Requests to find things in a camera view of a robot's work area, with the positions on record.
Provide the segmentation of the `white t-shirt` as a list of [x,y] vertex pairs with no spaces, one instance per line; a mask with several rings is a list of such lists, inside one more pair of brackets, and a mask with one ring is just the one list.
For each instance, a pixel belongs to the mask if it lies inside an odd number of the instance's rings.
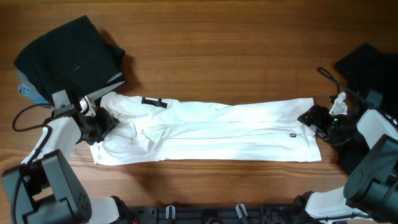
[[245,105],[181,102],[115,92],[100,105],[119,124],[90,146],[96,164],[164,160],[321,160],[315,132],[299,122],[312,98]]

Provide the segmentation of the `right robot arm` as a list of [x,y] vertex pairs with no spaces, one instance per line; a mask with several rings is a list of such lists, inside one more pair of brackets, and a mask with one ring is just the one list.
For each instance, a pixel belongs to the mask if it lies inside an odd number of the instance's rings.
[[370,219],[397,223],[397,125],[379,110],[383,95],[370,90],[362,103],[368,109],[355,121],[315,105],[298,121],[315,128],[316,134],[340,149],[367,150],[345,186],[328,192],[307,192],[290,206],[291,223],[334,223]]

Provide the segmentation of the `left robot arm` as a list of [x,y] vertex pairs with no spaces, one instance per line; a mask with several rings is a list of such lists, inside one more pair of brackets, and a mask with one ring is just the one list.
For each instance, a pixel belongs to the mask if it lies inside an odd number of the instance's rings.
[[104,108],[65,90],[52,95],[54,110],[39,128],[43,133],[21,164],[6,170],[2,185],[13,223],[116,223],[112,197],[90,198],[69,164],[75,145],[104,140],[119,121]]

